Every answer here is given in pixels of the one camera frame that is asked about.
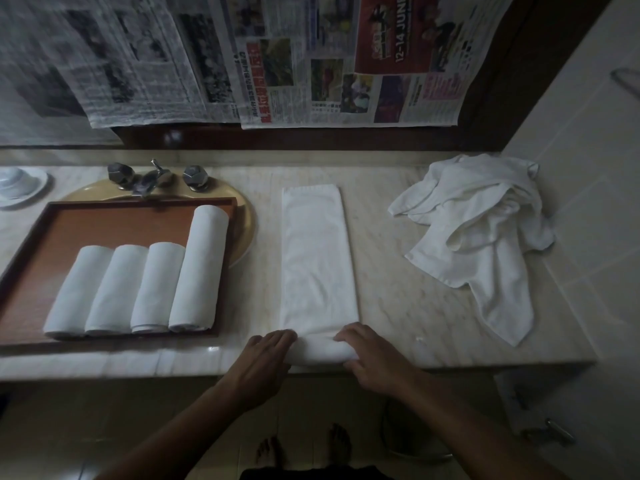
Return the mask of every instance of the saucer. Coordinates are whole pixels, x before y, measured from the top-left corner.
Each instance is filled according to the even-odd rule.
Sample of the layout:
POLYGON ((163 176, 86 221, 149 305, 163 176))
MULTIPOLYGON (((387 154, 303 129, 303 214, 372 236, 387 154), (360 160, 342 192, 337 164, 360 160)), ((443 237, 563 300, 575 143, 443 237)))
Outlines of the saucer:
POLYGON ((36 177, 38 179, 38 184, 36 188, 34 188, 27 195, 23 195, 22 197, 7 198, 0 195, 0 209, 13 207, 14 205, 18 205, 18 204, 21 204, 22 202, 27 201, 31 197, 34 197, 36 194, 40 193, 42 189, 47 185, 47 182, 49 181, 49 174, 46 171, 41 170, 40 168, 34 168, 34 167, 28 167, 28 166, 20 167, 20 168, 25 170, 25 172, 27 172, 30 176, 36 177))

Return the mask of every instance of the bare foot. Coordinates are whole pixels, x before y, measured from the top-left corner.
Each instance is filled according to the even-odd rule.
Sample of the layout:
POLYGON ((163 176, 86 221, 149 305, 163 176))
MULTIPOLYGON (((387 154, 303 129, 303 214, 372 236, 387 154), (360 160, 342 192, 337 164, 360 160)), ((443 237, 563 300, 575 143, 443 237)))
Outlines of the bare foot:
POLYGON ((346 467, 351 460, 351 439, 347 430, 333 423, 329 430, 329 465, 346 467))
POLYGON ((262 440, 255 452, 256 468, 281 468, 284 465, 284 452, 275 436, 262 440))

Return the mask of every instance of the towel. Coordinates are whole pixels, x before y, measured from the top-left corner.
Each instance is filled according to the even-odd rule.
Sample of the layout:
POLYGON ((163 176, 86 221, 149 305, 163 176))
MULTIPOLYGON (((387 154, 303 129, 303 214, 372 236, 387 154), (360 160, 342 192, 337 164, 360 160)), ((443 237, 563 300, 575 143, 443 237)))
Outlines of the towel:
POLYGON ((287 355, 293 365, 356 358, 333 336, 358 321, 351 251, 340 190, 335 185, 282 191, 280 327, 300 339, 287 355))
POLYGON ((80 249, 44 323, 47 337, 63 339, 84 335, 93 298, 112 255, 112 249, 102 246, 80 249))
POLYGON ((170 330, 201 331, 213 326, 228 226, 229 217, 219 207, 201 205, 193 212, 170 330))
POLYGON ((84 327, 87 334, 131 333, 131 315, 147 254, 148 248, 133 244, 116 248, 93 299, 84 327))
POLYGON ((169 331, 169 314, 183 259, 184 246, 180 244, 156 242, 149 246, 131 316, 133 333, 169 331))
POLYGON ((448 286, 469 284, 480 320, 512 346, 534 321, 522 253, 555 239, 541 213, 537 173, 531 161, 459 155, 430 165, 389 206, 391 215, 430 226, 405 257, 448 286))

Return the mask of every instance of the tray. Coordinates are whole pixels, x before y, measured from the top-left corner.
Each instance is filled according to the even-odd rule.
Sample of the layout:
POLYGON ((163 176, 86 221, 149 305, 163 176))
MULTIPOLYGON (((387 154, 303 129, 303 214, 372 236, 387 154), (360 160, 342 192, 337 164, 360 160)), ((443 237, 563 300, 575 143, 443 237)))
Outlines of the tray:
MULTIPOLYGON (((216 317, 220 316, 233 239, 235 198, 50 202, 0 278, 0 346, 58 342, 45 337, 42 327, 80 248, 150 246, 161 241, 185 246, 193 211, 199 205, 216 205, 229 216, 216 306, 216 317)), ((206 333, 212 331, 118 335, 110 339, 206 333)), ((94 339, 82 337, 74 341, 94 339)))

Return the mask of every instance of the person's left hand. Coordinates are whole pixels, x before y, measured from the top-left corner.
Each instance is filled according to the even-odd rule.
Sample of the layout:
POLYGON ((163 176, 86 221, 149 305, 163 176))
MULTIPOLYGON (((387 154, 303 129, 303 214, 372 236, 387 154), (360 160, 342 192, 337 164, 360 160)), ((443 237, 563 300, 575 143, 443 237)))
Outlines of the person's left hand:
POLYGON ((291 368, 284 357, 298 336, 293 330, 276 330, 251 337, 216 387, 228 388, 234 401, 248 411, 276 395, 291 368))

